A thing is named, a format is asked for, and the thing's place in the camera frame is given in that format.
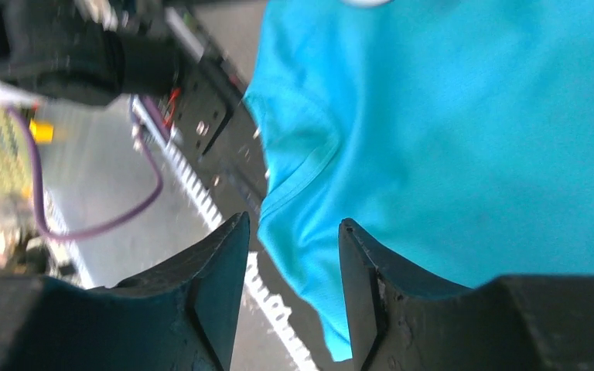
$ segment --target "white object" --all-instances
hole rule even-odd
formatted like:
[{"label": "white object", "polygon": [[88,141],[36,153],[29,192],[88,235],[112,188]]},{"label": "white object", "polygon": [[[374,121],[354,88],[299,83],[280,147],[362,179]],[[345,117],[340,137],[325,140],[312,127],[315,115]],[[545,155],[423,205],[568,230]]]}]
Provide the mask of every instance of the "white object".
[{"label": "white object", "polygon": [[362,6],[364,8],[371,8],[390,2],[391,0],[343,0],[345,3],[354,6]]}]

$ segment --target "gray floor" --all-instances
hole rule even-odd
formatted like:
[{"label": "gray floor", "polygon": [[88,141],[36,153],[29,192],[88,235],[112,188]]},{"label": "gray floor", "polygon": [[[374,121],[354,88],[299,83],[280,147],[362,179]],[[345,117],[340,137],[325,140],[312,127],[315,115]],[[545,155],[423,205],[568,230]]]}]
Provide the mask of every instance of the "gray floor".
[{"label": "gray floor", "polygon": [[[70,230],[93,226],[146,197],[152,170],[133,151],[124,101],[109,110],[72,104],[41,108],[39,118],[56,125],[55,141],[41,148],[44,181]],[[84,282],[112,286],[184,250],[208,233],[181,186],[166,168],[162,195],[130,223],[76,244]],[[288,352],[263,312],[243,293],[231,369],[294,370]]]},{"label": "gray floor", "polygon": [[241,77],[251,81],[267,1],[199,7],[196,13]]}]

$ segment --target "cloth fold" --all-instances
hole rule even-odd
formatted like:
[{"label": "cloth fold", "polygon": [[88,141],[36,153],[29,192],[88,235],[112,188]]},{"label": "cloth fold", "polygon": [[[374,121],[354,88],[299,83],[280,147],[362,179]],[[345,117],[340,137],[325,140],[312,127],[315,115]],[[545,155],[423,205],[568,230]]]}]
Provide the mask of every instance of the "cloth fold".
[{"label": "cloth fold", "polygon": [[594,274],[594,2],[270,1],[258,237],[351,357],[337,230],[470,287]]}]

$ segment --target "white gear rack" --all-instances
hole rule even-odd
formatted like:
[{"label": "white gear rack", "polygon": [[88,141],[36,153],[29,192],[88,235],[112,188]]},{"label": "white gear rack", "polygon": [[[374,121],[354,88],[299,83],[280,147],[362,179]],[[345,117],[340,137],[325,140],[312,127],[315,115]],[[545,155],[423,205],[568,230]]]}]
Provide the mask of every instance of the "white gear rack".
[{"label": "white gear rack", "polygon": [[[210,193],[203,186],[188,161],[181,154],[179,149],[172,143],[167,143],[158,128],[152,123],[152,119],[137,97],[133,97],[133,110],[140,117],[156,142],[162,148],[163,154],[174,175],[186,191],[190,201],[199,210],[199,215],[209,230],[214,231],[223,221],[222,213],[217,208]],[[296,335],[295,330],[288,323],[288,317],[292,312],[281,298],[281,295],[270,294],[270,291],[263,283],[258,273],[257,253],[250,252],[247,256],[247,270],[244,275],[244,289],[256,301],[265,317],[270,322],[277,336],[281,339],[283,346],[288,350],[296,369],[300,371],[316,371],[318,368],[313,362],[311,352],[306,348],[302,340]]]}]

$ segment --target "black metal bracket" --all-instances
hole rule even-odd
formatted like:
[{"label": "black metal bracket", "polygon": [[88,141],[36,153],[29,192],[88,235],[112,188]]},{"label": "black metal bracket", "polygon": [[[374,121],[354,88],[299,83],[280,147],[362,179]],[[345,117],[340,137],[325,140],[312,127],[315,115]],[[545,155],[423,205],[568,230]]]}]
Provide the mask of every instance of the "black metal bracket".
[{"label": "black metal bracket", "polygon": [[200,70],[194,70],[182,86],[174,127],[183,139],[179,143],[182,153],[194,161],[210,148],[228,122],[230,110]]},{"label": "black metal bracket", "polygon": [[227,370],[249,217],[114,288],[0,277],[0,369]]},{"label": "black metal bracket", "polygon": [[475,290],[340,226],[358,370],[593,370],[594,277],[506,276]]}]

